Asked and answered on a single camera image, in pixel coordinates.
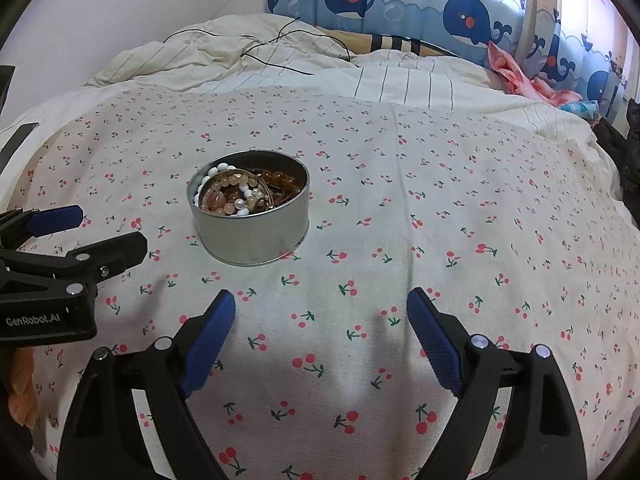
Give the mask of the person's left hand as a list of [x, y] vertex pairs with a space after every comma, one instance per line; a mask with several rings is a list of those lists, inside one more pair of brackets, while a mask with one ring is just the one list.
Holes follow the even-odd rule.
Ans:
[[9, 413], [18, 426], [35, 427], [38, 402], [34, 386], [35, 359], [33, 348], [17, 349], [9, 368]]

